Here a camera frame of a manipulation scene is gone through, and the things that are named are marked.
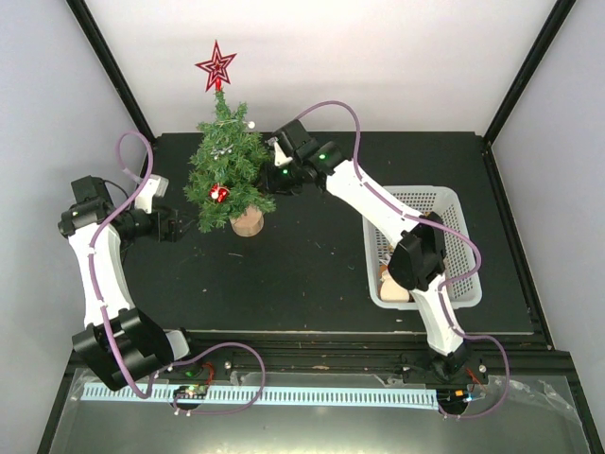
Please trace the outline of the small green christmas tree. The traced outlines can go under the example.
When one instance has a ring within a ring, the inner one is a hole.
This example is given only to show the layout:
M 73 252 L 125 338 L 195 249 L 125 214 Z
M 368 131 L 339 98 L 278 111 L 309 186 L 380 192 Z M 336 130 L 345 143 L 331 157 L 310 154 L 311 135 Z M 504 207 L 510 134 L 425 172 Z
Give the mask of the small green christmas tree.
M 248 106 L 232 108 L 222 90 L 216 90 L 214 119 L 198 124 L 202 133 L 197 151 L 190 158 L 184 195 L 198 209 L 198 228 L 206 234 L 225 227 L 253 205 L 263 214 L 276 210 L 275 199 L 259 189 L 261 167 L 270 155 L 260 132 L 249 126 Z M 215 183 L 230 188 L 223 203 L 209 197 Z

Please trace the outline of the red glitter star ornament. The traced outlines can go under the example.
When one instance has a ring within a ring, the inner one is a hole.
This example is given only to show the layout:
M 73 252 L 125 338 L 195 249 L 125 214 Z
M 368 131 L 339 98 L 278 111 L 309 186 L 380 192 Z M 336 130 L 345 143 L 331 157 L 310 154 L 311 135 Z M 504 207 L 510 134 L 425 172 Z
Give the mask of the red glitter star ornament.
M 218 41 L 214 41 L 211 57 L 206 61 L 196 62 L 194 66 L 207 76 L 205 91 L 220 91 L 223 84 L 230 84 L 229 67 L 236 58 L 236 53 L 224 54 Z

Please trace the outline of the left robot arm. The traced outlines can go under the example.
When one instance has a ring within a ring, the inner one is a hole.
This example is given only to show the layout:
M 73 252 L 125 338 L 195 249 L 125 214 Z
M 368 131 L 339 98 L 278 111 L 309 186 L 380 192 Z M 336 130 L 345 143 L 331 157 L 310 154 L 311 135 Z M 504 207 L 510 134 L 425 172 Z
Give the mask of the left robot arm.
M 84 329 L 73 348 L 112 391 L 171 366 L 182 377 L 202 367 L 200 350 L 183 330 L 164 331 L 130 296 L 122 252 L 138 237 L 175 242 L 186 232 L 177 210 L 158 203 L 168 180 L 152 175 L 126 209 L 118 212 L 105 180 L 86 176 L 71 183 L 74 204 L 58 228 L 74 251 L 85 295 Z

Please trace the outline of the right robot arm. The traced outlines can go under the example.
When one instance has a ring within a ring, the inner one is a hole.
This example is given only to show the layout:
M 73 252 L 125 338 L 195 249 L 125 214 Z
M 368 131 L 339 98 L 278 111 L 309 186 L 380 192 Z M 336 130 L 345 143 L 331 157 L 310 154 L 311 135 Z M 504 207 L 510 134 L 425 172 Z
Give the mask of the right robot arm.
M 446 290 L 441 218 L 398 201 L 336 143 L 320 145 L 298 119 L 273 132 L 268 146 L 272 160 L 261 171 L 265 192 L 294 195 L 304 184 L 314 184 L 354 208 L 389 241 L 389 275 L 418 307 L 433 352 L 431 373 L 441 381 L 453 380 L 469 353 Z

